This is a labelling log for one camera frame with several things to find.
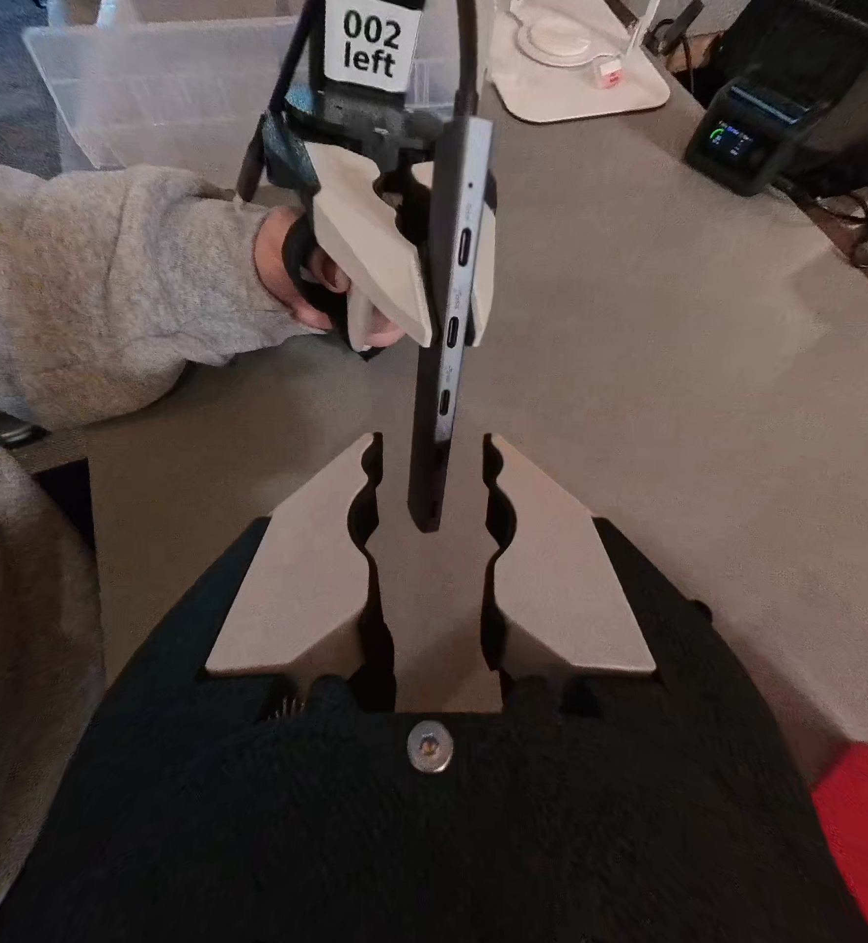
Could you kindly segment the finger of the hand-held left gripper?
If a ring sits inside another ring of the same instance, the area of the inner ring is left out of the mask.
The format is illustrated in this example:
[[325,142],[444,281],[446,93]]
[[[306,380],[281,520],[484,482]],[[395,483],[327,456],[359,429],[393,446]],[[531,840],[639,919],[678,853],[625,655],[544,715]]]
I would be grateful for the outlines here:
[[342,332],[352,348],[369,348],[374,310],[420,347],[433,331],[418,250],[399,231],[396,213],[376,193],[378,166],[336,145],[309,142],[319,182],[311,200],[315,241],[349,277]]
[[495,290],[497,185],[493,173],[487,174],[480,220],[474,282],[471,299],[469,345],[477,347],[485,335]]

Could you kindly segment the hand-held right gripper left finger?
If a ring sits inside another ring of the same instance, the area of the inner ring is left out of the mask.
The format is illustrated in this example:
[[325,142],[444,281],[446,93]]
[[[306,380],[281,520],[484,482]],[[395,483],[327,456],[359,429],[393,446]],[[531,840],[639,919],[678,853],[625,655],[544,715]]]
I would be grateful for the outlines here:
[[327,675],[393,709],[393,638],[368,542],[380,523],[380,433],[362,435],[271,513],[205,669],[273,676],[302,701]]

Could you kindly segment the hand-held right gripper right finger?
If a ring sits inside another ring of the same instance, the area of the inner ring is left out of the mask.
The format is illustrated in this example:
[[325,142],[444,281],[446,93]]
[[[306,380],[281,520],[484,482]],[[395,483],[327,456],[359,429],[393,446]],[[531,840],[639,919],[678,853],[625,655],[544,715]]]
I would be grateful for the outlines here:
[[654,676],[656,665],[590,512],[497,434],[483,440],[480,646],[507,691],[527,677],[562,694],[580,677]]

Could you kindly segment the grey usb hub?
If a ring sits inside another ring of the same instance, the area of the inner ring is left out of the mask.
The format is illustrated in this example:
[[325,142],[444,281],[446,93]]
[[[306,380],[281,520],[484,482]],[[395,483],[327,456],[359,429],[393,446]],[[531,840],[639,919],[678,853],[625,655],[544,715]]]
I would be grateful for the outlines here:
[[424,534],[440,528],[467,327],[471,319],[492,125],[471,115],[437,142],[425,275],[432,340],[418,353],[407,506]]

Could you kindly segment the clear plastic bin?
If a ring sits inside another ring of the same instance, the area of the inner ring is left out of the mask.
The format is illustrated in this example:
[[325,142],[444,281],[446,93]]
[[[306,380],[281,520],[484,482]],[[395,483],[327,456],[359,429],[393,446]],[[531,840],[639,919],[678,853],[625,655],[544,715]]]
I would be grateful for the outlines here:
[[[27,52],[93,169],[193,171],[233,188],[305,2],[102,2],[91,27],[29,28]],[[449,122],[470,15],[428,2],[410,106]]]

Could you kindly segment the person's left forearm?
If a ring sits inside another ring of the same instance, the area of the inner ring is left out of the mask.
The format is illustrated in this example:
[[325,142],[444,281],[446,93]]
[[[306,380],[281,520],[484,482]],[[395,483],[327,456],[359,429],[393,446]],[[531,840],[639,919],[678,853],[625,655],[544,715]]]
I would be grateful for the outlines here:
[[189,171],[0,165],[0,410],[85,426],[156,402],[189,363],[315,334],[258,276],[267,214]]

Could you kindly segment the person's left hand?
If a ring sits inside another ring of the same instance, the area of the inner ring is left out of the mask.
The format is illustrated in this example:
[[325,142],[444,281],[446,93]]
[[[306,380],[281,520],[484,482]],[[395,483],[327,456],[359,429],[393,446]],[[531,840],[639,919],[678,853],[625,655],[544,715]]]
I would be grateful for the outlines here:
[[[253,263],[263,291],[270,296],[269,307],[249,312],[254,330],[263,339],[263,346],[275,346],[287,337],[331,332],[334,328],[326,313],[308,302],[288,275],[283,261],[283,245],[293,224],[302,213],[287,206],[271,210],[263,220],[253,246]],[[352,281],[339,263],[318,244],[310,252],[304,269],[315,284],[335,295],[346,295]],[[386,318],[377,308],[370,308],[370,324],[366,340],[370,347],[387,348],[406,335],[405,331]]]

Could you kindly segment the white lamp base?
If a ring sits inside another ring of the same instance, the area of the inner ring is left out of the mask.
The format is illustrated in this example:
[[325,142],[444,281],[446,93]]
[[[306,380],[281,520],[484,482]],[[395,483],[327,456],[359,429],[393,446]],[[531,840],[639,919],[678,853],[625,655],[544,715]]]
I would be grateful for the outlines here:
[[660,2],[626,27],[605,1],[500,2],[488,78],[511,114],[557,124],[662,108],[671,89],[643,48]]

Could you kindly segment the person's grey printed sweatshirt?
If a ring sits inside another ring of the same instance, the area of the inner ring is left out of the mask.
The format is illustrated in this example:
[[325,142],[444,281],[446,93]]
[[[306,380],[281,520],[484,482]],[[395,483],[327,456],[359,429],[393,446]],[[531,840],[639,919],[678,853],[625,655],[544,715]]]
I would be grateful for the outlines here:
[[95,554],[0,444],[0,904],[104,688]]

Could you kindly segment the black label printer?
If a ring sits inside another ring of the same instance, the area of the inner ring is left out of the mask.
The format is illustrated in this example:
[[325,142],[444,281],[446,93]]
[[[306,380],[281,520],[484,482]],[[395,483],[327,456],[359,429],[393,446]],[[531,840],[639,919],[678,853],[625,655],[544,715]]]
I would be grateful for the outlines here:
[[829,161],[868,77],[868,2],[748,2],[694,74],[705,111],[684,161],[731,193],[801,184]]

